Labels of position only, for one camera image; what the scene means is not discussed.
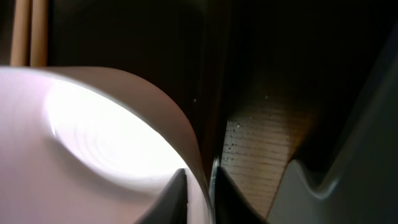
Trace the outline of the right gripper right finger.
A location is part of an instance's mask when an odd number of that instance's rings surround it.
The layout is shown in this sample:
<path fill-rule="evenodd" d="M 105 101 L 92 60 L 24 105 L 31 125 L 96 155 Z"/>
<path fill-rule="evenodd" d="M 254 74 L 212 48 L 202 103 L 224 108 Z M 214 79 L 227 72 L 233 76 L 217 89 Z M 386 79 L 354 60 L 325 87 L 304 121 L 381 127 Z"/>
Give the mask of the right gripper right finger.
<path fill-rule="evenodd" d="M 210 199 L 216 224 L 268 224 L 244 198 L 219 157 L 213 160 Z"/>

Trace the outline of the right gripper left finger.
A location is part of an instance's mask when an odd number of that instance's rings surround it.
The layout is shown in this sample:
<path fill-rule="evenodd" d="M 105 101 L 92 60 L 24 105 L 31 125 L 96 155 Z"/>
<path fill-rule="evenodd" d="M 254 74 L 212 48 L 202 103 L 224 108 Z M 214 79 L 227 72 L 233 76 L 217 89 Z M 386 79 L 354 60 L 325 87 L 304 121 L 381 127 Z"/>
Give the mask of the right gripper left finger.
<path fill-rule="evenodd" d="M 178 169 L 158 201 L 137 224 L 187 224 L 188 183 L 185 169 Z"/>

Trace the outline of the pink bowl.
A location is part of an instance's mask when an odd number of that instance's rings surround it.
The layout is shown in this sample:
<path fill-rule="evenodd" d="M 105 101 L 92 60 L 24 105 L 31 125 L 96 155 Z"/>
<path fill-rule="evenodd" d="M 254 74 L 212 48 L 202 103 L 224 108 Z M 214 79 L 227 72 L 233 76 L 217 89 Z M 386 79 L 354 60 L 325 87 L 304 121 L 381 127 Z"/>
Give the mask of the pink bowl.
<path fill-rule="evenodd" d="M 197 137 L 161 89 L 114 68 L 1 68 L 2 223 L 136 223 L 178 169 L 187 223 L 214 223 Z"/>

